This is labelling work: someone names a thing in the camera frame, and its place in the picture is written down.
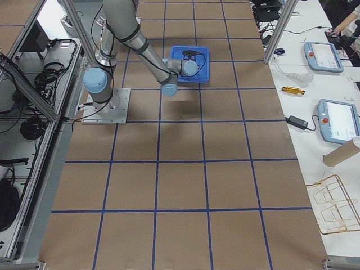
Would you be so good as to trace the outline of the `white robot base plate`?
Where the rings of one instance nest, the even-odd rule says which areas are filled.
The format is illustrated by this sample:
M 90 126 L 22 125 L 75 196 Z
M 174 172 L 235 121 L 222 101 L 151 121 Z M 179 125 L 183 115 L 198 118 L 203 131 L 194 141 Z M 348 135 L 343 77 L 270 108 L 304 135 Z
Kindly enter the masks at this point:
M 130 88 L 115 88 L 112 100 L 104 109 L 98 112 L 101 106 L 97 103 L 93 106 L 92 97 L 89 94 L 87 102 L 91 104 L 84 107 L 81 118 L 82 124 L 125 124 L 127 122 L 130 95 Z

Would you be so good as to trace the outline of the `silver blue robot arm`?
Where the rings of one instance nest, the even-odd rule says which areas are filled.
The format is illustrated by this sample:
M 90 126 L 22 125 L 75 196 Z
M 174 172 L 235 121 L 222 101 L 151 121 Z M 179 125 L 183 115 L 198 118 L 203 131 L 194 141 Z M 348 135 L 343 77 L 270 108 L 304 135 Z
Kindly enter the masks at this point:
M 105 26 L 100 48 L 95 51 L 95 60 L 102 68 L 115 68 L 118 45 L 122 44 L 138 55 L 160 83 L 161 91 L 172 96 L 177 91 L 178 78 L 196 75 L 199 67 L 193 60 L 161 59 L 141 32 L 141 26 L 136 19 L 137 6 L 137 1 L 103 2 Z

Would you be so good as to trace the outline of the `person's hand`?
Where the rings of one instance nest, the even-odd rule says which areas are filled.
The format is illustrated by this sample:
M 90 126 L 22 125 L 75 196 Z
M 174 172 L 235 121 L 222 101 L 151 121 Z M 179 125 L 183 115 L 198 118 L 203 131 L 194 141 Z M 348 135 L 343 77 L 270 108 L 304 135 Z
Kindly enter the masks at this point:
M 344 30 L 347 27 L 347 24 L 345 22 L 340 23 L 338 26 L 334 28 L 335 33 L 340 33 L 342 30 Z

